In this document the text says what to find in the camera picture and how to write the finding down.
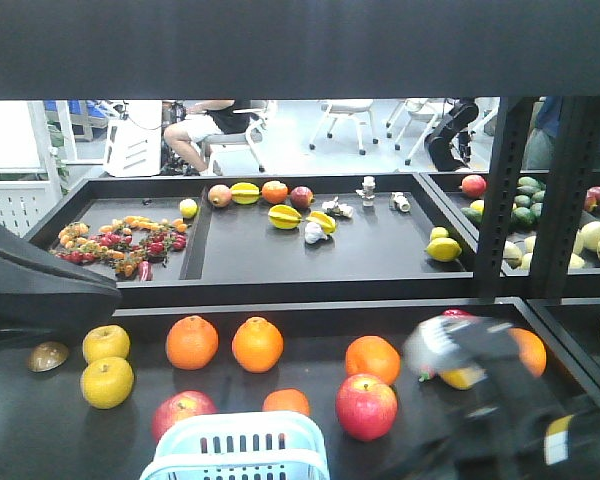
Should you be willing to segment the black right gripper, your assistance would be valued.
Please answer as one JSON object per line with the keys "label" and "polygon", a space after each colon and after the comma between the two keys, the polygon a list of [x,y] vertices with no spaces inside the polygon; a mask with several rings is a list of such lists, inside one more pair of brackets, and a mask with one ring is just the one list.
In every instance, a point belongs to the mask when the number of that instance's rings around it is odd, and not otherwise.
{"label": "black right gripper", "polygon": [[437,315],[419,323],[403,344],[404,363],[419,377],[424,369],[479,367],[485,378],[472,389],[484,395],[533,395],[535,379],[519,357],[511,324],[493,317]]}

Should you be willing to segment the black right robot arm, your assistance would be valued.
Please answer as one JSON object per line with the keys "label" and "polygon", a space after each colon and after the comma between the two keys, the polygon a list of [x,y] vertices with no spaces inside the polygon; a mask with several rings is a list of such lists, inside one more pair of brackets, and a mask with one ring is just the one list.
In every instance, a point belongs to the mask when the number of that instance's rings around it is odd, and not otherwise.
{"label": "black right robot arm", "polygon": [[403,347],[414,373],[477,373],[475,407],[420,460],[404,458],[385,479],[600,479],[600,412],[567,414],[521,359],[506,321],[438,315]]}

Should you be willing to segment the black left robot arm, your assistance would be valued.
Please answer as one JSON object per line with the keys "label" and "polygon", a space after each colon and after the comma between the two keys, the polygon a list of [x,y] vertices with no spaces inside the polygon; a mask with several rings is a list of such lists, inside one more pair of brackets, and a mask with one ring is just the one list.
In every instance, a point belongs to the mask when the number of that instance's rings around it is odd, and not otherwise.
{"label": "black left robot arm", "polygon": [[73,334],[109,319],[121,300],[114,280],[60,260],[0,224],[0,343]]}

